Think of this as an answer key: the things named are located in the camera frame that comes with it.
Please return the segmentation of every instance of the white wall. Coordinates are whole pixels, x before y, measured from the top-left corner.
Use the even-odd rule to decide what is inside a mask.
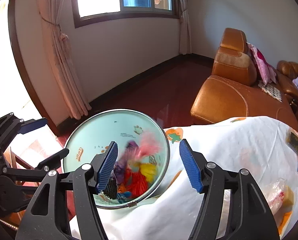
[[[276,67],[298,62],[298,5],[294,0],[189,0],[193,53],[215,57],[226,27],[245,32],[248,42]]]
[[[179,54],[178,19],[129,18],[75,29],[71,0],[64,0],[60,24],[89,101]]]
[[[29,78],[52,121],[58,125],[69,114],[43,48],[36,0],[15,1],[18,42]]]

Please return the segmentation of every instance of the pink curtain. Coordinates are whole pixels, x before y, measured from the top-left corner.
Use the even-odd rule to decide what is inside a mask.
[[[67,104],[71,117],[80,119],[91,109],[81,88],[71,58],[68,36],[59,24],[63,0],[37,0],[41,16],[44,48],[51,69]]]
[[[181,54],[192,53],[191,48],[191,28],[188,13],[188,0],[180,0],[181,9],[181,27],[180,27],[180,46],[179,52]]]

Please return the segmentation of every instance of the door frame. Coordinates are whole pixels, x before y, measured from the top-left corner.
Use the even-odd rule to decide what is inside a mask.
[[[55,123],[51,120],[49,114],[47,113],[46,109],[44,108],[42,102],[40,101],[33,84],[31,83],[31,80],[29,78],[29,75],[27,73],[24,60],[22,58],[22,54],[19,47],[18,37],[17,37],[17,31],[16,31],[16,20],[15,20],[15,1],[16,0],[9,0],[8,3],[8,29],[9,29],[9,38],[10,38],[10,44],[13,51],[14,59],[16,62],[16,66],[19,72],[19,75],[22,79],[22,82],[25,85],[25,88],[28,92],[28,95],[30,96],[30,99],[34,103],[36,109],[40,113],[42,117],[45,117],[48,119],[48,126],[50,130],[56,135],[60,136],[60,132],[57,129],[57,126]]]

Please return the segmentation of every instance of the red tile floor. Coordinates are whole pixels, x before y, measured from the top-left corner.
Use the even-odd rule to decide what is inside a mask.
[[[89,116],[109,109],[124,108],[147,114],[162,128],[193,125],[190,109],[202,84],[211,75],[211,67],[209,62],[201,59],[183,57],[107,98],[100,106],[92,106]],[[58,138],[63,145],[81,122],[68,128]]]

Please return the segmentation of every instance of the sofa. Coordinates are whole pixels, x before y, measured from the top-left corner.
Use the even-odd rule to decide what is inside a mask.
[[[281,84],[281,89],[298,120],[298,89],[292,82],[298,77],[298,63],[282,60],[278,62],[277,70],[277,79]]]
[[[290,98],[280,82],[282,102],[258,87],[260,76],[247,46],[245,33],[226,28],[216,53],[212,74],[202,85],[191,108],[195,124],[213,124],[230,117],[268,116],[298,131]]]

